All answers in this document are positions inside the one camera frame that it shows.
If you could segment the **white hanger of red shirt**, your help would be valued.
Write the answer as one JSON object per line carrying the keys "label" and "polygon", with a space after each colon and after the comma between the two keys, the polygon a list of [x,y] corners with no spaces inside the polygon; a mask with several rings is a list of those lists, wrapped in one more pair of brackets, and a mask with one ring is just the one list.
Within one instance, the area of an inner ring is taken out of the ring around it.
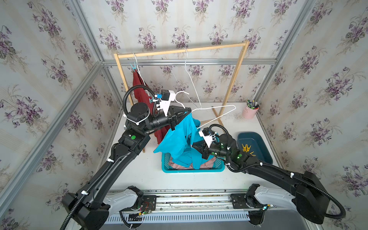
{"label": "white hanger of red shirt", "polygon": [[144,85],[144,86],[147,86],[147,85],[146,85],[146,82],[145,82],[145,80],[143,79],[142,74],[141,74],[141,72],[140,72],[140,68],[139,68],[139,63],[138,63],[138,60],[137,60],[137,56],[135,55],[135,53],[134,53],[134,52],[132,52],[132,54],[133,54],[133,57],[134,57],[135,62],[136,62],[136,69],[137,69],[137,72],[138,72],[138,74],[139,74],[139,76],[140,76],[140,78],[141,78],[141,80],[142,80],[142,82],[143,82],[143,85]]}

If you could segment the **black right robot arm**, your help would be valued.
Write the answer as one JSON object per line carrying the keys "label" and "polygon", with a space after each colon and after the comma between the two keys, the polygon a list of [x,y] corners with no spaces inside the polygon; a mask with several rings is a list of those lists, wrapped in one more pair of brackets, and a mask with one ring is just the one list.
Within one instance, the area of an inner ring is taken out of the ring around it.
{"label": "black right robot arm", "polygon": [[251,185],[245,195],[250,208],[265,211],[266,205],[276,205],[294,210],[315,224],[323,224],[325,218],[346,217],[344,206],[327,192],[314,173],[288,171],[260,160],[255,154],[239,149],[236,140],[221,125],[210,125],[201,134],[203,140],[192,147],[203,159],[216,157],[233,173],[250,174],[278,186],[266,190],[258,184]]}

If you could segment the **dark red t-shirt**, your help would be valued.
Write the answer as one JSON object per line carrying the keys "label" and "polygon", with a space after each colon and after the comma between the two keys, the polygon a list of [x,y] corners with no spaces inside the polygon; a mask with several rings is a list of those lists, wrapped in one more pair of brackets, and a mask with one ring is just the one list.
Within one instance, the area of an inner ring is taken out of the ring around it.
{"label": "dark red t-shirt", "polygon": [[[134,70],[133,72],[133,86],[136,85],[144,85],[143,83],[143,79],[141,78],[141,76],[139,75],[137,70]],[[137,101],[139,103],[145,103],[149,109],[150,112],[152,112],[153,110],[153,103],[150,102],[151,97],[146,93],[146,91],[142,88],[138,88],[136,90],[134,90],[134,97],[137,99]],[[157,139],[158,144],[160,144],[166,133],[168,132],[168,130],[170,129],[170,126],[165,126],[163,128],[161,128],[160,130],[156,131],[154,133],[154,136]]]}

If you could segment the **pink t-shirt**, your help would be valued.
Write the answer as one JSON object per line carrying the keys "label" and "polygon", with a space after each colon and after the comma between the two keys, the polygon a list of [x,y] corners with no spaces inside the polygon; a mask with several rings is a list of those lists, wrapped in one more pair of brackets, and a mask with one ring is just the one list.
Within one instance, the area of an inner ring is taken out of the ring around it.
{"label": "pink t-shirt", "polygon": [[[215,159],[211,159],[211,160],[205,162],[204,164],[202,164],[200,166],[200,169],[204,169],[204,170],[212,169],[213,166],[214,166],[215,161],[216,161]],[[186,167],[186,166],[181,166],[179,164],[176,164],[172,160],[170,160],[168,165],[170,167],[172,167],[173,169],[175,169],[175,170],[194,170],[193,164],[190,164],[189,166]]]}

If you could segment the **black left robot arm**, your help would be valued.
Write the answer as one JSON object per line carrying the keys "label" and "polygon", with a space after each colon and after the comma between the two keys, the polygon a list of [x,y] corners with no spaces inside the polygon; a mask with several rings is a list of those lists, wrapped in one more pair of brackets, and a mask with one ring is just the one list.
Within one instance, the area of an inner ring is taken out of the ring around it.
{"label": "black left robot arm", "polygon": [[[146,103],[136,103],[131,109],[127,108],[128,97],[137,89],[144,89],[152,95],[153,108]],[[191,114],[190,107],[171,105],[175,99],[173,91],[162,90],[155,94],[145,85],[127,90],[123,97],[126,129],[118,142],[112,145],[110,157],[97,173],[76,193],[67,193],[63,197],[62,205],[68,214],[60,227],[62,230],[67,228],[71,219],[84,230],[98,230],[115,213],[139,203],[143,193],[134,186],[113,196],[108,196],[108,192],[123,170],[143,151],[152,133],[166,126],[175,130]]]}

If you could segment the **white wire hanger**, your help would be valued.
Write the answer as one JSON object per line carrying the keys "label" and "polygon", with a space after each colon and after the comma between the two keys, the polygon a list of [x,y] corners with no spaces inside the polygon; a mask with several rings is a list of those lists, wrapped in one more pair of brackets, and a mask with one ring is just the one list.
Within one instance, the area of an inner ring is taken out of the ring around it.
{"label": "white wire hanger", "polygon": [[196,106],[197,107],[197,109],[202,109],[203,107],[202,107],[202,103],[201,103],[201,100],[200,100],[200,98],[199,98],[199,95],[198,95],[198,92],[197,92],[197,90],[196,90],[196,86],[195,86],[195,84],[194,84],[194,81],[193,81],[193,79],[192,79],[192,76],[191,76],[191,74],[189,73],[189,71],[188,71],[188,69],[187,69],[187,60],[188,60],[188,50],[187,50],[187,48],[186,47],[183,47],[183,48],[181,48],[181,49],[183,49],[184,51],[185,51],[185,54],[186,54],[186,58],[185,58],[185,63],[184,63],[184,69],[185,69],[185,71],[186,71],[186,73],[188,74],[188,76],[189,76],[189,79],[190,79],[190,81],[191,81],[191,83],[192,83],[192,86],[193,86],[193,88],[194,88],[194,91],[195,91],[195,93],[196,93],[196,97],[197,97],[197,100],[198,100],[198,103],[199,103],[199,107],[198,106]]}

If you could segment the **teal perforated plastic basket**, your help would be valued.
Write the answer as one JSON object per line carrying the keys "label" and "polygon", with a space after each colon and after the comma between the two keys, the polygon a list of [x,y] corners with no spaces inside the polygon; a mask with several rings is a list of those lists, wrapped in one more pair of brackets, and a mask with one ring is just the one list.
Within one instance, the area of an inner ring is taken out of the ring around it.
{"label": "teal perforated plastic basket", "polygon": [[[213,168],[210,170],[200,169],[200,167],[198,169],[193,167],[194,170],[175,170],[172,167],[170,167],[168,163],[170,160],[172,160],[176,164],[179,161],[174,160],[170,153],[162,153],[162,171],[164,173],[217,173],[217,172],[220,173],[220,172],[223,172],[225,169],[224,162],[221,161],[220,159],[216,159],[216,158],[213,158],[213,159],[215,159],[216,161],[214,163]],[[187,167],[189,166],[189,164],[181,164],[181,166]]]}

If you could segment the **pink pen cup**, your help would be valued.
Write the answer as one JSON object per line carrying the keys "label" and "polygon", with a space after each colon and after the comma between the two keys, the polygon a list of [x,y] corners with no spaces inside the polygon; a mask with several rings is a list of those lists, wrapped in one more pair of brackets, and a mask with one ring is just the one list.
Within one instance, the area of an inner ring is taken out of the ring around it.
{"label": "pink pen cup", "polygon": [[246,107],[242,111],[242,116],[245,119],[252,119],[258,112],[260,106],[259,103],[254,100],[248,100],[246,102]]}

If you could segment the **dark teal plastic tub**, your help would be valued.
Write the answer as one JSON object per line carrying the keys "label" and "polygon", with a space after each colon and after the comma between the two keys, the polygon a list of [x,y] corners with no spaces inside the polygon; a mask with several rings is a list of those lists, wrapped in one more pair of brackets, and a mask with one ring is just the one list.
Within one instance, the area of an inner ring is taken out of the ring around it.
{"label": "dark teal plastic tub", "polygon": [[262,137],[256,132],[242,132],[238,134],[237,137],[237,145],[238,148],[242,151],[242,144],[251,145],[251,149],[249,152],[254,151],[256,157],[266,163],[273,164],[273,159],[271,157],[268,148],[265,145]]}

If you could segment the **white hanger of teal shirt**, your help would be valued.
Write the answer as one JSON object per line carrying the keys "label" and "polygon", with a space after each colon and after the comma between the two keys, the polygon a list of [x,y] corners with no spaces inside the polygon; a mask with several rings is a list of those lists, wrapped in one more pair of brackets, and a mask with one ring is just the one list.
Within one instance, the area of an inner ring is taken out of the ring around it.
{"label": "white hanger of teal shirt", "polygon": [[[217,108],[220,108],[220,109],[224,109],[224,108],[228,108],[228,107],[232,107],[232,109],[226,113],[222,113],[222,112],[217,112],[216,109]],[[199,107],[199,108],[195,108],[194,110],[192,110],[192,112],[194,111],[202,111],[202,110],[212,110],[212,112],[214,113],[215,115],[215,118],[213,119],[210,119],[210,120],[205,120],[203,122],[201,122],[201,126],[199,128],[202,128],[204,127],[205,125],[207,124],[210,124],[216,120],[220,120],[223,116],[233,112],[234,110],[236,110],[236,106],[233,105],[233,104],[230,104],[230,105],[220,105],[220,106],[212,106],[212,107],[207,107],[207,108],[203,108],[203,107]]]}

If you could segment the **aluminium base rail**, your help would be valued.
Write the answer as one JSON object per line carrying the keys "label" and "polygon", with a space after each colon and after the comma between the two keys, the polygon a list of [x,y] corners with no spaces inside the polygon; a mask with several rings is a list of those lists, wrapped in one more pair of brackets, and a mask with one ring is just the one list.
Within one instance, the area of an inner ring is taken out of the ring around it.
{"label": "aluminium base rail", "polygon": [[245,203],[246,190],[146,190],[138,210],[119,211],[106,224],[196,223],[249,221],[250,214],[284,210]]}

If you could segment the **teal t-shirt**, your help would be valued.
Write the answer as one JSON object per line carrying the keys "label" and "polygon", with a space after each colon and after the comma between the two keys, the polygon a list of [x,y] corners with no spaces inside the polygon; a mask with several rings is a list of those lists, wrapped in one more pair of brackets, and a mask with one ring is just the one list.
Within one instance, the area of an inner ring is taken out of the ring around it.
{"label": "teal t-shirt", "polygon": [[175,127],[175,130],[168,130],[163,141],[153,151],[154,153],[170,153],[177,164],[193,163],[194,168],[199,168],[202,164],[201,154],[192,148],[193,143],[203,141],[199,135],[200,121],[189,114],[183,121]]}

